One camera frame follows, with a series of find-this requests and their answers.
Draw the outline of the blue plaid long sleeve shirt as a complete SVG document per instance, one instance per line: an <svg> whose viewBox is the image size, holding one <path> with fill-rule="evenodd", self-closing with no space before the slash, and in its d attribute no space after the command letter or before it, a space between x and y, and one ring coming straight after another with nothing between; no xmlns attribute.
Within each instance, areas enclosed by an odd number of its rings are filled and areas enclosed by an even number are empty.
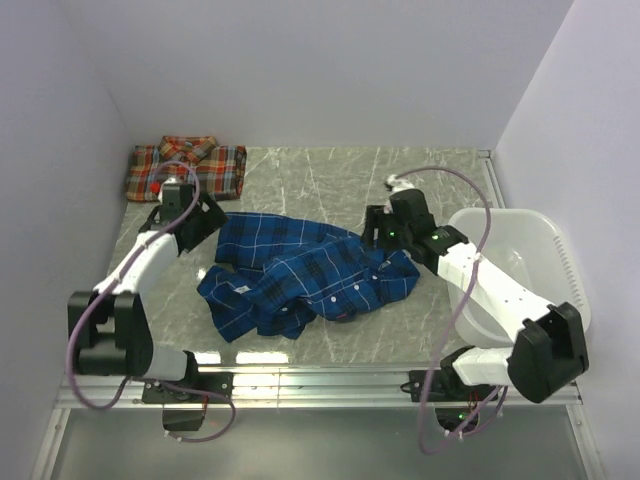
<svg viewBox="0 0 640 480"><path fill-rule="evenodd" d="M231 212L197 291L231 343L251 331L297 339L317 317L349 322L406 299L419 278L404 252L368 248L335 225Z"/></svg>

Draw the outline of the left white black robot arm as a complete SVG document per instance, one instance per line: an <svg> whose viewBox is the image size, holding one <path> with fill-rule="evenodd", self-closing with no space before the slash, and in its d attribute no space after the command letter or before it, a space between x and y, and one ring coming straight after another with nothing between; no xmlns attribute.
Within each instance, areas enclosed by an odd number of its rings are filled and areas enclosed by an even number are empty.
<svg viewBox="0 0 640 480"><path fill-rule="evenodd" d="M200 393L195 355L154 342L143 298L175 259L219 230L228 217L208 193L191 184L166 182L160 197L113 272L69 299L66 371L72 386L77 375L120 376L166 382L179 402Z"/></svg>

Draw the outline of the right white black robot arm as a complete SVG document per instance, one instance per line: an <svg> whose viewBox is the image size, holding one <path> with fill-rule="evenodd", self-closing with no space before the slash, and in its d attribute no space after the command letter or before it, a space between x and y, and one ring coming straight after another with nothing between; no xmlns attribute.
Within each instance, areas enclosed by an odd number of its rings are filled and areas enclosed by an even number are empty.
<svg viewBox="0 0 640 480"><path fill-rule="evenodd" d="M539 404L589 370L590 314L560 279L569 262L557 227L531 210L465 208L438 225L416 188L366 209L363 241L403 250L446 281L466 347L434 371L437 392L460 400L506 386Z"/></svg>

